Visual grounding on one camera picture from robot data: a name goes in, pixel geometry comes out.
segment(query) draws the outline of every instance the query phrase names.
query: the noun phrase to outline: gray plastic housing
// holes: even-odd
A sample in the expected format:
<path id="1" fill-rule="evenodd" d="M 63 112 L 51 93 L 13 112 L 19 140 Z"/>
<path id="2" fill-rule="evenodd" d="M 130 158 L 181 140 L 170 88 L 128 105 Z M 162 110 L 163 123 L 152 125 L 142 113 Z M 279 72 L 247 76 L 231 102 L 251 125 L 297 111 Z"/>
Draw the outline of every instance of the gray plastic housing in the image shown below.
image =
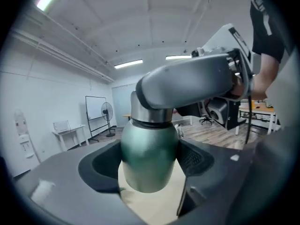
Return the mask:
<path id="1" fill-rule="evenodd" d="M 138 99 L 147 109 L 167 109 L 224 95 L 233 86 L 227 57 L 208 55 L 159 67 L 137 83 Z"/>

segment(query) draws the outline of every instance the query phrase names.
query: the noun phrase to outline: whiteboard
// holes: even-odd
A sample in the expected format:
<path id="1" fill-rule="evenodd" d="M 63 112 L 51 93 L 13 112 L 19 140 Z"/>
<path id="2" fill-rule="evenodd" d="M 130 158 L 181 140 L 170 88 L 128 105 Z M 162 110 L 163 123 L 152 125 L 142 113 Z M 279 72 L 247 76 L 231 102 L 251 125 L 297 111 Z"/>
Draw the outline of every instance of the whiteboard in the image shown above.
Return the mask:
<path id="1" fill-rule="evenodd" d="M 105 97 L 85 97 L 86 110 L 89 120 L 102 117 L 101 107 L 106 102 Z"/>

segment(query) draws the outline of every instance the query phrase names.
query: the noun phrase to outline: white desk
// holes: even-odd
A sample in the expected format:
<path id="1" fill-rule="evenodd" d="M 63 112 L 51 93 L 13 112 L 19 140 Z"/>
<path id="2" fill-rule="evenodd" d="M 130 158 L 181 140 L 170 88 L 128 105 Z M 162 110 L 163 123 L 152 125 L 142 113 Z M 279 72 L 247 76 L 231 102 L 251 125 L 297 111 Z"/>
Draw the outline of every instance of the white desk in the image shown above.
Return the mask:
<path id="1" fill-rule="evenodd" d="M 267 108 L 265 106 L 265 104 L 259 104 L 257 105 L 259 106 L 259 108 L 252 108 L 252 112 L 253 113 L 259 113 L 259 114 L 266 114 L 266 115 L 270 115 L 270 121 L 269 121 L 269 128 L 268 128 L 268 134 L 271 133 L 272 131 L 272 127 L 273 127 L 273 121 L 275 120 L 275 126 L 274 126 L 274 129 L 273 131 L 275 132 L 276 131 L 276 125 L 277 125 L 277 115 L 274 111 L 274 108 Z M 249 112 L 249 107 L 248 106 L 245 106 L 245 107 L 242 107 L 240 106 L 239 107 L 239 110 L 241 112 L 246 112 L 248 113 Z M 239 126 L 236 127 L 235 129 L 235 134 L 238 135 L 239 134 Z"/>
<path id="2" fill-rule="evenodd" d="M 84 129 L 83 129 L 84 126 L 85 126 L 85 125 L 79 125 L 79 126 L 77 126 L 77 127 L 73 127 L 73 128 L 71 128 L 70 130 L 65 131 L 65 132 L 61 132 L 61 133 L 57 133 L 56 131 L 53 131 L 53 134 L 57 135 L 57 136 L 60 138 L 60 147 L 61 147 L 61 150 L 62 150 L 62 151 L 67 151 L 67 147 L 66 147 L 66 144 L 65 144 L 65 141 L 64 141 L 63 136 L 64 136 L 65 134 L 70 134 L 70 133 L 72 133 L 72 132 L 75 132 L 75 139 L 77 140 L 75 143 L 76 143 L 76 144 L 79 144 L 79 146 L 81 146 L 81 143 L 80 143 L 80 141 L 79 141 L 79 139 L 78 139 L 78 130 L 79 130 L 79 129 L 82 129 L 82 133 L 83 133 L 83 137 L 84 137 L 84 139 L 85 139 L 85 142 L 86 142 L 87 145 L 89 145 L 89 140 L 86 138 L 86 136 L 85 136 L 85 134 L 84 134 Z"/>

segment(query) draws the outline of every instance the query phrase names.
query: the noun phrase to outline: floor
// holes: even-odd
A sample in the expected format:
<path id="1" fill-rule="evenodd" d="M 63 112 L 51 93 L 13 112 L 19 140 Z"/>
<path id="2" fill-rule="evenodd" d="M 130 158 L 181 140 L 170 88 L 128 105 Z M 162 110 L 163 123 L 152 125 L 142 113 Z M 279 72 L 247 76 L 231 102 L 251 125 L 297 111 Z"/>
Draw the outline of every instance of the floor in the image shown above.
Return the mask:
<path id="1" fill-rule="evenodd" d="M 193 118 L 193 125 L 190 125 L 188 121 L 183 123 L 182 130 L 185 138 L 227 148 L 243 149 L 244 147 L 247 133 L 246 124 L 241 125 L 239 134 L 235 135 L 235 129 L 227 131 L 216 122 L 201 125 L 196 117 Z M 108 132 L 105 132 L 96 139 L 99 141 L 121 139 L 122 130 L 123 128 L 116 128 L 114 131 L 115 136 L 106 137 Z M 267 130 L 251 127 L 249 143 L 263 138 L 266 134 Z M 169 183 L 156 193 L 145 194 L 132 189 L 126 182 L 122 163 L 119 167 L 118 180 L 122 200 L 147 224 L 163 225 L 177 219 L 176 212 L 185 182 L 185 175 L 177 160 Z"/>

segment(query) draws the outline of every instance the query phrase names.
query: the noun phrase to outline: white device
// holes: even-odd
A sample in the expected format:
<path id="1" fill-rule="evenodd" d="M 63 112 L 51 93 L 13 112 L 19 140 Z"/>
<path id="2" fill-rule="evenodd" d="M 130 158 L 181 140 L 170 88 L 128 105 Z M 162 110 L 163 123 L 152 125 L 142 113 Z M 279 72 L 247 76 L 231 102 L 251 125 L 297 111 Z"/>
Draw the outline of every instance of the white device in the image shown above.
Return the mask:
<path id="1" fill-rule="evenodd" d="M 57 133 L 66 132 L 66 131 L 69 131 L 69 129 L 70 129 L 68 120 L 60 121 L 60 122 L 54 122 L 53 126 L 54 126 L 54 130 Z"/>

